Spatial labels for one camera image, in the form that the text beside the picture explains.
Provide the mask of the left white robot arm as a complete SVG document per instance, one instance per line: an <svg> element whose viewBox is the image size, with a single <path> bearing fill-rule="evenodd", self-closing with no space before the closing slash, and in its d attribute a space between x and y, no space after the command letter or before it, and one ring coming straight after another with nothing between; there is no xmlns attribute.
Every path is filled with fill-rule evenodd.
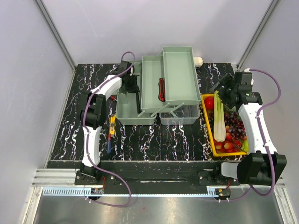
<svg viewBox="0 0 299 224"><path fill-rule="evenodd" d="M100 132L106 121L106 101L121 87L138 92L134 64L121 61L114 70L97 87L82 95L85 106L80 109L80 121L84 132L84 156L80 165L80 174L90 184L101 180L101 172L96 168L100 163Z"/></svg>

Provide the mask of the clear grey plastic toolbox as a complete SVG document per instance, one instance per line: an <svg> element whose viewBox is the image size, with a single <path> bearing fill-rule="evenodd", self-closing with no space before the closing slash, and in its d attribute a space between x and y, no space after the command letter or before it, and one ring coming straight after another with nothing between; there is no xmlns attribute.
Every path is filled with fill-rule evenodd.
<svg viewBox="0 0 299 224"><path fill-rule="evenodd" d="M134 78L118 90L116 118L124 126L192 125L201 94L192 47L163 47L157 56L134 63Z"/></svg>

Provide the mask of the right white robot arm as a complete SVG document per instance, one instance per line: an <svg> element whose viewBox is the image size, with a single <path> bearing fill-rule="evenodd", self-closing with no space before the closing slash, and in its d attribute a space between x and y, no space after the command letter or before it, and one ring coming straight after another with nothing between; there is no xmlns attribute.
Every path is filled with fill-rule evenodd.
<svg viewBox="0 0 299 224"><path fill-rule="evenodd" d="M285 155L279 154L271 141L263 117L260 93L254 92L252 70L226 74L211 90L218 92L221 102L235 108L245 127L249 154L239 163L223 162L213 172L213 181L222 185L229 178L241 184L274 187L287 164Z"/></svg>

